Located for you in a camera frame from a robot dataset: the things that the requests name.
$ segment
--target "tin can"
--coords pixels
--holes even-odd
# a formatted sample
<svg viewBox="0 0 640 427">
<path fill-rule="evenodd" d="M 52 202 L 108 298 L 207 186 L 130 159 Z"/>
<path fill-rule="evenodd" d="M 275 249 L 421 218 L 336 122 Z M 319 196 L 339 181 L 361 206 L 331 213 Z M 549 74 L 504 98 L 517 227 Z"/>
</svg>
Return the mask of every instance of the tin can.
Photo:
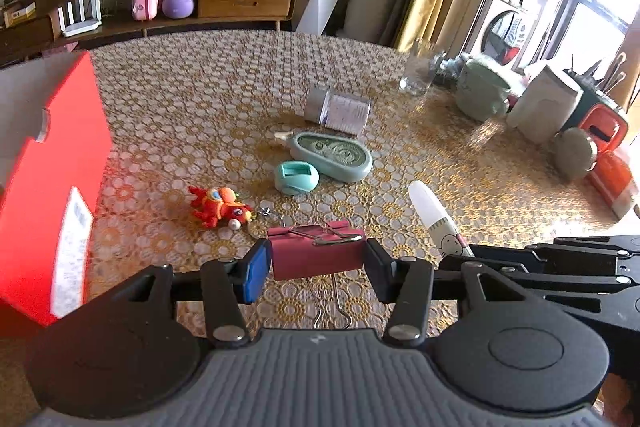
<svg viewBox="0 0 640 427">
<path fill-rule="evenodd" d="M 306 99 L 305 120 L 357 136 L 367 125 L 370 110 L 366 98 L 314 87 Z"/>
</svg>

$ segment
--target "red box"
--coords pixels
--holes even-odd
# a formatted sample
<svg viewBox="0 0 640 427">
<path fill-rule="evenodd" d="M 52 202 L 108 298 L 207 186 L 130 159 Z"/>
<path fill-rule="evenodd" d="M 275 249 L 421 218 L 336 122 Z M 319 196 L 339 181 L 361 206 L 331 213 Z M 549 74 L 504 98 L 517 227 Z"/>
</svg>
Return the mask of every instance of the red box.
<svg viewBox="0 0 640 427">
<path fill-rule="evenodd" d="M 89 53 L 0 71 L 0 337 L 84 302 L 109 127 Z"/>
</svg>

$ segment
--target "table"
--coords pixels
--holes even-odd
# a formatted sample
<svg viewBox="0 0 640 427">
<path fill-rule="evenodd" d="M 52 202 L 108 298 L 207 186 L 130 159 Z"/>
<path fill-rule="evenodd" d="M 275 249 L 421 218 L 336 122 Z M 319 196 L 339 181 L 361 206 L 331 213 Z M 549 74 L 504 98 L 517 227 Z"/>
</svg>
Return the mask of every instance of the table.
<svg viewBox="0 0 640 427">
<path fill-rule="evenodd" d="M 406 56 L 389 48 L 289 32 L 209 31 L 120 42 L 91 54 L 114 144 L 91 244 L 91 296 L 148 264 L 186 271 L 248 251 L 254 240 L 244 229 L 205 230 L 190 216 L 190 184 L 229 186 L 289 224 L 349 217 L 393 256 L 434 263 L 438 252 L 408 200 L 416 179 L 436 192 L 472 243 L 524 247 L 614 222 L 588 182 L 562 184 L 547 153 L 517 132 L 470 121 L 441 89 L 421 99 L 400 95 Z M 322 176 L 312 194 L 285 197 L 271 172 L 290 156 L 273 133 L 317 129 L 300 117 L 315 85 L 373 101 L 361 139 L 374 167 L 357 184 Z M 314 287 L 325 309 L 322 327 L 341 327 L 330 278 L 314 278 Z M 338 288 L 356 327 L 383 328 L 390 310 L 364 270 L 340 274 Z M 302 280 L 271 277 L 259 301 L 242 308 L 252 331 L 310 328 L 316 315 Z M 434 303 L 430 332 L 455 317 L 452 303 Z M 178 320 L 204 335 L 201 303 L 181 303 Z"/>
</svg>

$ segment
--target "white tube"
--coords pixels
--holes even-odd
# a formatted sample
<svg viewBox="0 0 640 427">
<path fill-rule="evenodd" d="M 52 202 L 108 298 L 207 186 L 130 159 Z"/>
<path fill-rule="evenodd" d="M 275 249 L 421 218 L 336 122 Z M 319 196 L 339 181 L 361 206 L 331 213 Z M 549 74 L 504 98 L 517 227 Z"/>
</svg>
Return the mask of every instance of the white tube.
<svg viewBox="0 0 640 427">
<path fill-rule="evenodd" d="M 441 254 L 474 257 L 455 222 L 427 185 L 419 181 L 412 182 L 409 185 L 409 197 Z"/>
</svg>

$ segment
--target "dragon toy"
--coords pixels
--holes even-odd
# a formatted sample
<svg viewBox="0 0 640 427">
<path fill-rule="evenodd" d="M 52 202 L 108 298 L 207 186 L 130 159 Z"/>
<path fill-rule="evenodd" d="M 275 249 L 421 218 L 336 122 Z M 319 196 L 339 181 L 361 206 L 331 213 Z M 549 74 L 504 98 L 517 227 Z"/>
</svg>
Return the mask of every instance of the dragon toy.
<svg viewBox="0 0 640 427">
<path fill-rule="evenodd" d="M 213 229 L 220 220 L 228 221 L 231 230 L 238 230 L 242 223 L 252 219 L 252 208 L 236 201 L 238 195 L 228 187 L 210 188 L 189 187 L 189 192 L 196 196 L 191 206 L 197 208 L 193 215 L 202 220 L 202 225 Z"/>
</svg>

